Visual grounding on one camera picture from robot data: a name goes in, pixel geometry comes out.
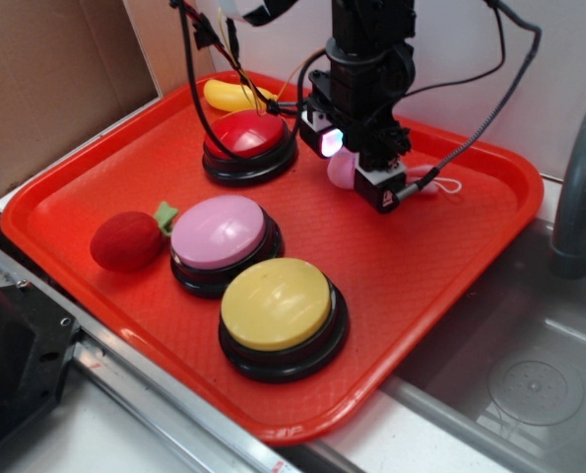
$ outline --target yellow banana toy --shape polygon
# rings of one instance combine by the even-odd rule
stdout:
[[[266,89],[258,88],[267,99],[275,100],[277,96]],[[224,111],[241,111],[255,108],[255,98],[251,89],[239,84],[229,84],[217,79],[210,79],[203,89],[205,100],[214,108]]]

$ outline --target red button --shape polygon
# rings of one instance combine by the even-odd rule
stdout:
[[[212,131],[230,151],[251,159],[275,148],[284,137],[285,126],[284,120],[278,116],[244,110],[217,120],[212,124]],[[217,158],[228,157],[209,136],[205,137],[205,147]]]

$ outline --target led light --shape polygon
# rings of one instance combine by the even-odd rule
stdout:
[[[338,128],[333,128],[321,136],[321,155],[324,158],[332,158],[341,148],[343,148],[343,132]]]

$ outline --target yellow button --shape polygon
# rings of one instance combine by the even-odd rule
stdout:
[[[310,338],[330,308],[330,288],[321,271],[300,259],[277,258],[237,276],[225,291],[221,314],[236,342],[268,352]]]

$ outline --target drain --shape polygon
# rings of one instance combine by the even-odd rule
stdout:
[[[543,350],[525,350],[496,363],[488,379],[493,402],[524,424],[551,426],[570,418],[583,400],[573,366]]]

